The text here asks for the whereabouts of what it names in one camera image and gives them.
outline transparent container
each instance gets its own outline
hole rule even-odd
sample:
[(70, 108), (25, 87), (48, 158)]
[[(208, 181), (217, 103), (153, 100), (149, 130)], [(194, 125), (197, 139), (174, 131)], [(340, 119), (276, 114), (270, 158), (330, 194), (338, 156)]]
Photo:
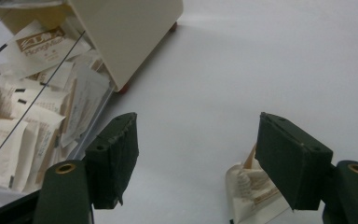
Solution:
[(0, 1), (0, 206), (83, 157), (108, 99), (182, 11), (181, 0)]

